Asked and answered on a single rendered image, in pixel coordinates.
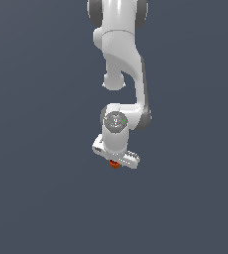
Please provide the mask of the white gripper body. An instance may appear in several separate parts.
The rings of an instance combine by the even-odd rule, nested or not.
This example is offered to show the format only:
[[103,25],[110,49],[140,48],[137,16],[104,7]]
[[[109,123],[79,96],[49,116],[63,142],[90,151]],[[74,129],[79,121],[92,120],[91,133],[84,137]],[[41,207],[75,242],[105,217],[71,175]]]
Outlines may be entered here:
[[104,142],[101,135],[98,135],[95,141],[93,142],[92,151],[96,155],[99,155],[104,159],[106,159],[108,162],[109,160],[118,162],[120,164],[120,167],[128,167],[130,169],[136,169],[141,161],[140,157],[136,153],[133,153],[131,151],[126,151],[121,154],[111,154],[107,152],[104,147]]

